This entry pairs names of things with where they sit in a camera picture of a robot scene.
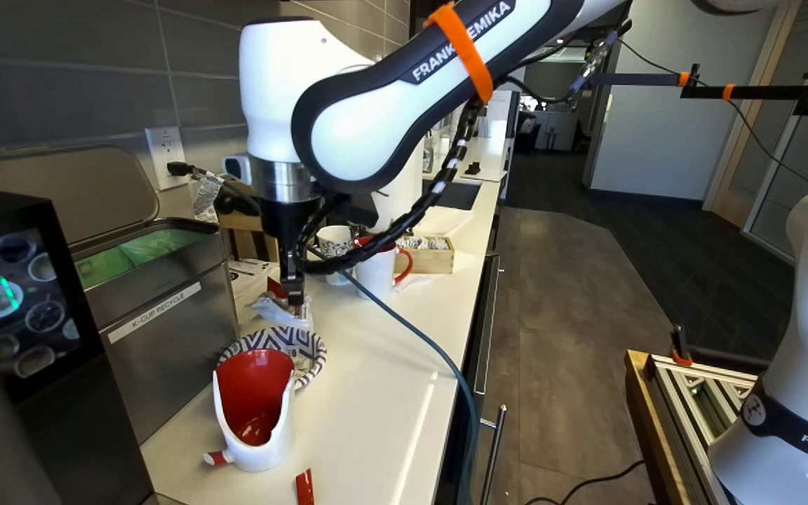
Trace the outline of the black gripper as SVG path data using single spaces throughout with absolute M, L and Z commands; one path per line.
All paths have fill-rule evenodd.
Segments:
M 296 315 L 306 304 L 302 277 L 301 277 L 301 253 L 296 241 L 308 220 L 316 214 L 320 203 L 263 203 L 263 229 L 277 241 L 279 250 L 279 286 L 285 307 Z

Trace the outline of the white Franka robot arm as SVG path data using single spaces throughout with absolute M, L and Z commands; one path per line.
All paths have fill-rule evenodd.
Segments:
M 488 100 L 539 44 L 568 37 L 626 0 L 453 0 L 372 61 L 315 16 L 250 22 L 237 39 L 247 155 L 291 166 L 316 189 L 366 194 L 399 176 L 449 113 Z M 717 486 L 741 505 L 808 505 L 808 197 L 787 214 L 796 256 L 786 337 L 716 441 Z

